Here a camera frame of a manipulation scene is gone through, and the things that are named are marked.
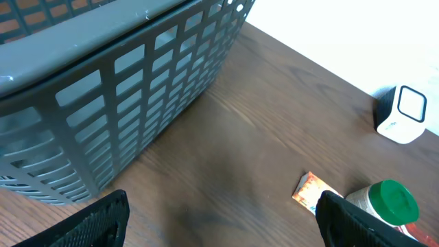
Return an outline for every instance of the white jar with green lid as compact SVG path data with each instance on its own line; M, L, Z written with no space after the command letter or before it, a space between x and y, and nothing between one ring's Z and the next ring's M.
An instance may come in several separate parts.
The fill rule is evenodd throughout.
M419 207L410 191L395 180L385 180L346 197L390 226L401 226L419 218Z

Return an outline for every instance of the small white device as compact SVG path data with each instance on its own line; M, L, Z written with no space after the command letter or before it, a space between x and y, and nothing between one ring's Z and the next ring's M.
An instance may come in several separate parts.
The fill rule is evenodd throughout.
M425 130L427 98L406 86L396 86L378 99L377 132L400 144L418 138Z

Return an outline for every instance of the black object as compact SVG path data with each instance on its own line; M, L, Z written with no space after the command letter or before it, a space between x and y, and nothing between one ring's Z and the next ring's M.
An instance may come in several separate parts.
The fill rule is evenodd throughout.
M425 246L331 191L322 193L317 203L316 219L326 247Z
M123 246L129 216L126 192L116 190L16 246Z

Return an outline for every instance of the plastic basket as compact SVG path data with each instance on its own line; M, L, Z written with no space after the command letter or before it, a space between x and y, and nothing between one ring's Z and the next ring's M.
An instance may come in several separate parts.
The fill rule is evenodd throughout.
M1 187L49 204L98 195L214 81L253 4L148 2L0 45Z

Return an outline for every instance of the brown wooden surface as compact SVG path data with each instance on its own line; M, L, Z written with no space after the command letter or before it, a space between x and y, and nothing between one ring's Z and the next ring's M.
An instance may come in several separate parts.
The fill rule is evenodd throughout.
M346 195L406 185L418 226L439 237L439 137L398 145L373 129L372 98L244 24L216 82L104 194L128 193L126 246L322 246L293 201L308 171ZM0 245L86 204L53 207L0 191Z

